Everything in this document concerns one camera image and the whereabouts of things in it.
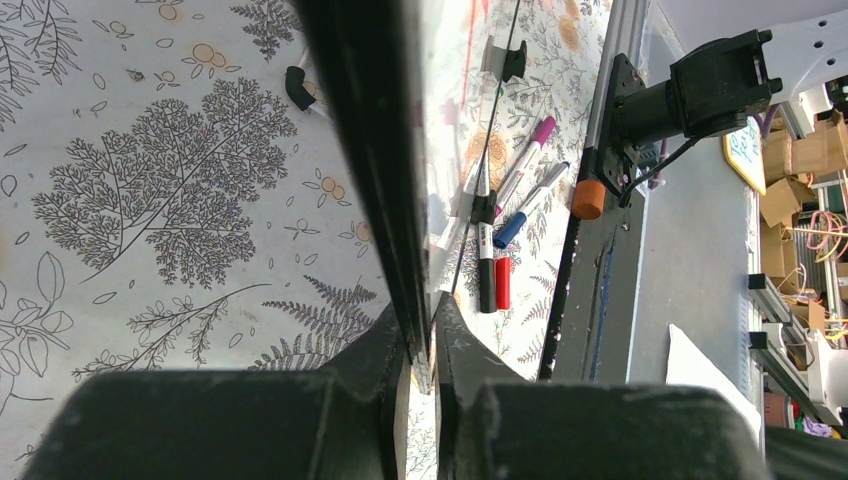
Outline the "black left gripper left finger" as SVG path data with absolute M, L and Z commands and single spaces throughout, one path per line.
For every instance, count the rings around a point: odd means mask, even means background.
M 332 381 L 313 479 L 404 479 L 410 361 L 394 307 L 318 369 Z

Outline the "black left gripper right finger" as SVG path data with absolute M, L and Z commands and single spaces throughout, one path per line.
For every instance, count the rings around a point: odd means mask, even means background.
M 488 380 L 523 378 L 474 335 L 448 292 L 439 296 L 433 317 L 439 479 L 458 477 L 459 429 L 478 390 Z

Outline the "red marker cap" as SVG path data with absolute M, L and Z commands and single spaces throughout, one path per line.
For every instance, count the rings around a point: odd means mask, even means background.
M 495 261 L 495 303 L 499 311 L 511 308 L 512 259 L 502 257 Z

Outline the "white black-framed whiteboard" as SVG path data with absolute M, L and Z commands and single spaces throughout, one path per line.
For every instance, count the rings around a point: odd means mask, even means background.
M 364 207 L 407 354 L 430 368 L 436 264 L 429 148 L 442 103 L 466 101 L 490 45 L 511 49 L 514 1 L 298 1 L 319 82 Z

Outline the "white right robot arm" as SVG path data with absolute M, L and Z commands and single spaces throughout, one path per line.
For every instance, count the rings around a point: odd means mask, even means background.
M 847 13 L 839 11 L 708 42 L 671 64 L 668 80 L 616 99 L 622 139 L 722 136 L 770 106 L 847 73 Z

